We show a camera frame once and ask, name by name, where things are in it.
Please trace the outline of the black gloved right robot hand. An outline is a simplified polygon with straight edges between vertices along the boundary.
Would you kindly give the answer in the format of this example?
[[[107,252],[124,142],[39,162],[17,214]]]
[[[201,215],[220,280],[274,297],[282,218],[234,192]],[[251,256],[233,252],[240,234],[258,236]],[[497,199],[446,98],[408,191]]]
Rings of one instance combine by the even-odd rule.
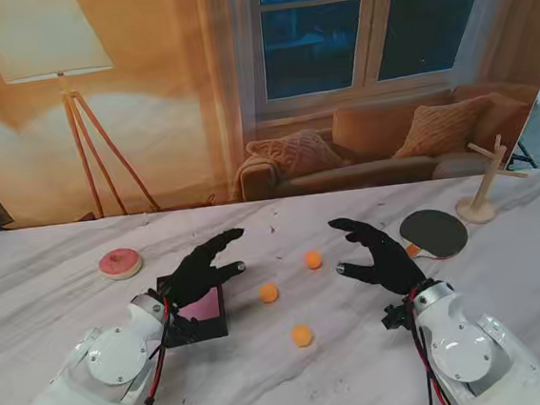
[[[403,296],[427,280],[405,248],[385,232],[365,222],[343,217],[332,219],[329,226],[346,232],[345,238],[349,243],[367,248],[373,258],[369,266],[339,263],[336,269],[341,276],[379,285],[391,293]]]

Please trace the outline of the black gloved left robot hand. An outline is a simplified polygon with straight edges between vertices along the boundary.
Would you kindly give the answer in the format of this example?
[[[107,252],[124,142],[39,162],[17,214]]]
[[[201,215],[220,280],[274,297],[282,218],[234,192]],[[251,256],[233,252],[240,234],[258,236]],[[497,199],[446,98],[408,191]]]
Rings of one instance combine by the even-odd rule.
[[[167,299],[171,307],[182,309],[202,299],[212,288],[243,273],[246,264],[242,261],[234,261],[223,267],[211,264],[232,240],[241,238],[243,234],[243,228],[231,228],[193,249],[182,259],[174,273],[158,285],[158,293]]]

